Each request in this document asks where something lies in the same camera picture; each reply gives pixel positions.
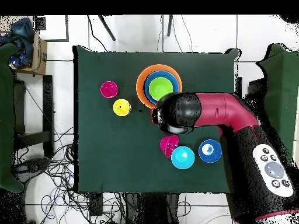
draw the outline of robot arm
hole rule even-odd
[[[282,164],[254,114],[228,93],[171,93],[151,111],[167,134],[216,125],[231,193],[228,205],[240,224],[299,224],[297,185]],[[224,137],[223,126],[232,131]]]

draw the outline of blue bowl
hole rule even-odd
[[[194,161],[194,152],[185,146],[177,147],[171,154],[171,162],[178,169],[188,169]]]
[[[150,86],[151,81],[158,77],[167,78],[168,80],[170,80],[170,82],[173,86],[173,92],[179,91],[179,83],[178,83],[178,80],[176,80],[174,75],[172,75],[171,73],[169,73],[167,71],[155,71],[147,77],[147,79],[145,80],[145,83],[144,83],[144,87],[143,87],[145,96],[152,104],[156,104],[158,101],[154,100],[151,97],[150,91],[149,91],[149,86]]]
[[[199,146],[199,156],[204,162],[214,163],[220,159],[221,155],[221,146],[215,140],[205,140]]]

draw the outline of dark green tablecloth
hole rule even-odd
[[[202,127],[180,135],[179,145],[190,147],[196,158],[190,169],[175,168],[159,148],[165,135],[151,124],[150,110],[139,101],[135,84],[144,68],[165,64],[180,75],[184,92],[233,92],[238,50],[228,54],[130,53],[91,52],[78,46],[77,52],[80,192],[228,192],[223,159],[208,164],[198,156],[204,140],[219,141],[216,128]],[[115,98],[100,94],[105,81],[116,82]],[[117,99],[131,103],[128,116],[113,112]]]

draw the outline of blue cup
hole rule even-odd
[[[204,162],[214,163],[220,159],[221,155],[220,143],[215,140],[205,140],[199,146],[199,156]]]

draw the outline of orange bowl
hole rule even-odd
[[[145,68],[140,73],[140,75],[137,79],[136,92],[137,92],[137,96],[140,99],[140,101],[143,104],[145,104],[148,108],[151,108],[151,109],[154,109],[155,105],[152,104],[145,96],[144,91],[143,91],[143,85],[144,85],[144,82],[147,79],[147,77],[155,71],[167,71],[167,72],[171,73],[172,75],[174,75],[174,77],[176,78],[176,80],[178,81],[178,84],[179,84],[179,92],[182,91],[182,81],[180,80],[179,74],[173,68],[171,68],[167,65],[164,65],[164,64],[154,64],[154,65],[151,65],[151,66]]]

